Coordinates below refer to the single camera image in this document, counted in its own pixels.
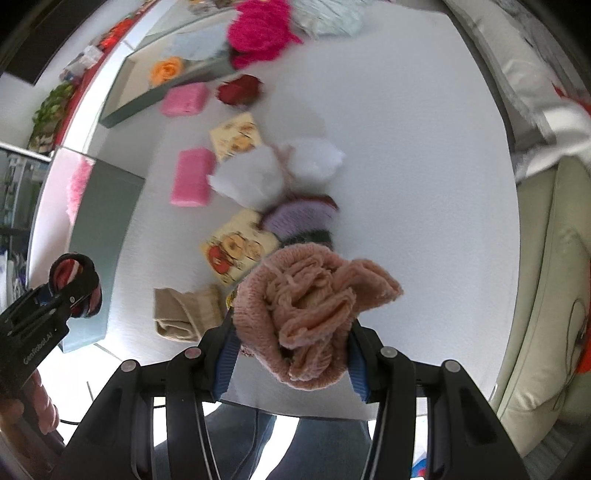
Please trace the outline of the orange fabric rose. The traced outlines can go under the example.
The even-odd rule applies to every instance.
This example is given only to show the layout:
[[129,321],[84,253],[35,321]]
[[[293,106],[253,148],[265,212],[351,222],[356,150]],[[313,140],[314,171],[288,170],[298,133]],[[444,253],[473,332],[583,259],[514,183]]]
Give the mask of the orange fabric rose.
[[156,62],[149,75],[149,83],[152,87],[162,85],[184,72],[184,60],[177,56],[172,56]]

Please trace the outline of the purple multicolour knitted hat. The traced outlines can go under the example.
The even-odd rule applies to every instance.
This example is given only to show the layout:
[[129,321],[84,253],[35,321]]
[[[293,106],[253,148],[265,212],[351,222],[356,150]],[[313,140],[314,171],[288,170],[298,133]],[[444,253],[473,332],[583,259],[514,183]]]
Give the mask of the purple multicolour knitted hat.
[[276,236],[281,247],[315,243],[332,249],[331,226],[338,215],[328,195],[298,196],[266,211],[257,227]]

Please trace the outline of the pale green fabric item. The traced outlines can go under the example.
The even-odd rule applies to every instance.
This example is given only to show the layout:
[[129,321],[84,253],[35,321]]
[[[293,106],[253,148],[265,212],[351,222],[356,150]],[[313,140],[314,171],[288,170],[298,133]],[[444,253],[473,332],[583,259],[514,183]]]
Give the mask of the pale green fabric item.
[[353,36],[363,27],[363,17],[371,1],[294,0],[290,15],[294,25],[312,38]]

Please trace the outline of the light blue foam sheet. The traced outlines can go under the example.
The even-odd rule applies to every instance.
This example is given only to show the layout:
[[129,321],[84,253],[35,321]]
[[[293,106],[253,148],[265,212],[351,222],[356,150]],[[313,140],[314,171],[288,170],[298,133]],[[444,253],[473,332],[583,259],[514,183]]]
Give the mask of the light blue foam sheet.
[[204,30],[178,33],[164,49],[162,58],[179,57],[195,62],[213,58],[226,48],[226,31],[226,24],[217,24]]

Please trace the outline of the red fabric rose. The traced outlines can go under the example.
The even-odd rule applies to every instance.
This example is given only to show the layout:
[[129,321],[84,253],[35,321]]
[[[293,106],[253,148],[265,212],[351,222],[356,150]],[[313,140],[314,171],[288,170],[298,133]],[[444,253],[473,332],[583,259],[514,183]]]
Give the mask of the red fabric rose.
[[231,107],[249,107],[263,94],[263,82],[259,78],[245,74],[217,87],[216,97]]

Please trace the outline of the pink foam sponge block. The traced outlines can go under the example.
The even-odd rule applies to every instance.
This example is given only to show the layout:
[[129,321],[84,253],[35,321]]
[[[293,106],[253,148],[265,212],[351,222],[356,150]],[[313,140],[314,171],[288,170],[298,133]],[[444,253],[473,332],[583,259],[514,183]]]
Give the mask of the pink foam sponge block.
[[214,153],[204,147],[178,154],[170,203],[177,207],[202,207],[211,200],[208,177],[214,171]]

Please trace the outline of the far grey storage box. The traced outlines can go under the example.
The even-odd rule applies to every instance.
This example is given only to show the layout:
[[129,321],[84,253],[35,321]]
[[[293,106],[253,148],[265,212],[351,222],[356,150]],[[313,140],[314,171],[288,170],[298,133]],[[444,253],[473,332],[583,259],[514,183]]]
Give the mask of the far grey storage box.
[[226,41],[226,48],[217,56],[197,62],[183,59],[185,69],[181,75],[156,87],[152,87],[149,83],[149,75],[153,65],[164,60],[162,53],[174,35],[204,30],[217,24],[229,26],[235,16],[236,12],[233,9],[211,12],[190,23],[166,31],[129,54],[108,92],[98,123],[105,128],[111,128],[159,102],[164,98],[166,92],[175,86],[208,82],[232,73],[229,46]]

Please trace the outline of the pink knitted hat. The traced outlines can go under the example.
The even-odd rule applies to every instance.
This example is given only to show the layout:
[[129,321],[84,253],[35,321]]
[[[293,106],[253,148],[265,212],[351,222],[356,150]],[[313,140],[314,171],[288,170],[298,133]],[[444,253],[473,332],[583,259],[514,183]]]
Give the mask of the pink knitted hat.
[[346,372],[346,341],[360,313],[396,301],[401,284],[368,259],[304,243],[275,251],[238,285],[232,322],[245,350],[297,390]]

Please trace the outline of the grey storage box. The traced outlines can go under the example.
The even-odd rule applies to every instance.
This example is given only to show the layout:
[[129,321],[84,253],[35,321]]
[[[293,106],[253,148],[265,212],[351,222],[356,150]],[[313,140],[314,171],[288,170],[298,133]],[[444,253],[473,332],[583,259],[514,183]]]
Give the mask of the grey storage box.
[[75,252],[93,261],[102,288],[97,315],[68,321],[64,353],[105,338],[119,255],[143,185],[143,178],[74,150],[53,154],[31,227],[27,286],[46,283],[57,258]]
[[108,92],[98,123],[105,128],[111,128],[159,102],[164,98],[166,92],[175,86],[208,82],[232,73],[229,46],[226,41],[226,48],[217,56],[197,62],[183,59],[185,69],[181,75],[156,87],[152,87],[149,83],[149,75],[153,65],[164,60],[162,53],[174,35],[204,30],[217,24],[229,26],[235,16],[236,12],[233,9],[211,12],[190,23],[166,31],[129,54]]

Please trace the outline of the white fluffy stuffing bag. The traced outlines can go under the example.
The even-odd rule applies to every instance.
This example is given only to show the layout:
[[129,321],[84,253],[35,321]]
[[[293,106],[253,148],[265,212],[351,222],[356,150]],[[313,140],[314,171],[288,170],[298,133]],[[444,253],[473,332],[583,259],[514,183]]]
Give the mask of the white fluffy stuffing bag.
[[264,211],[287,198],[324,192],[345,159],[328,139],[294,138],[231,157],[208,176],[208,183],[238,205]]

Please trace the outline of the cream sofa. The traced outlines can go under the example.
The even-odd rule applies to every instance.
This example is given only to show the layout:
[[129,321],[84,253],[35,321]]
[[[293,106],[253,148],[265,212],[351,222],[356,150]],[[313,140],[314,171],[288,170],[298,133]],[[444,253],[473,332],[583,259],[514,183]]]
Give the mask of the cream sofa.
[[518,292],[490,403],[521,456],[590,418],[590,175],[577,159],[517,187]]

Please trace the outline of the yellow cartoon tissue pack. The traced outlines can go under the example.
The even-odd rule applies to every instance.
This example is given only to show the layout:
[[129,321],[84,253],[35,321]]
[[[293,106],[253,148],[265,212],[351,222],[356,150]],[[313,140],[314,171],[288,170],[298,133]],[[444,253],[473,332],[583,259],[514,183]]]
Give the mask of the yellow cartoon tissue pack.
[[242,209],[201,243],[204,260],[222,285],[235,285],[280,247],[273,233],[259,228],[260,220],[259,212]]

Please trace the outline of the beige folded cloth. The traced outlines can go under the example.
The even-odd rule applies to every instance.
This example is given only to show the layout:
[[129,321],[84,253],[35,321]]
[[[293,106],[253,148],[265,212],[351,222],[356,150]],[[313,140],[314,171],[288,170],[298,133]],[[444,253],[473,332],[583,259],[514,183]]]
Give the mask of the beige folded cloth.
[[168,340],[198,343],[224,318],[221,291],[215,285],[191,292],[154,289],[153,298],[156,333]]

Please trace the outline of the green potted plant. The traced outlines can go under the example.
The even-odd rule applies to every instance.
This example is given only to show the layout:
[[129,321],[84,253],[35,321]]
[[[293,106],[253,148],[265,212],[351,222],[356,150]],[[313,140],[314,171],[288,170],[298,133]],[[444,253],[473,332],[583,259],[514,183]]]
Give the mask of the green potted plant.
[[33,115],[33,135],[53,134],[56,131],[76,89],[73,83],[62,82],[49,92]]

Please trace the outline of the white grey cushion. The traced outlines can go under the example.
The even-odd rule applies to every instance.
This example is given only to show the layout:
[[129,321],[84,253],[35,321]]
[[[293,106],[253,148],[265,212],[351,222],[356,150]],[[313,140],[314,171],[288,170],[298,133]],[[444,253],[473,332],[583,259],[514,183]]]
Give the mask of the white grey cushion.
[[552,146],[570,153],[590,148],[590,115],[568,98],[518,22],[496,1],[449,1],[447,6],[477,44],[498,88],[525,122]]

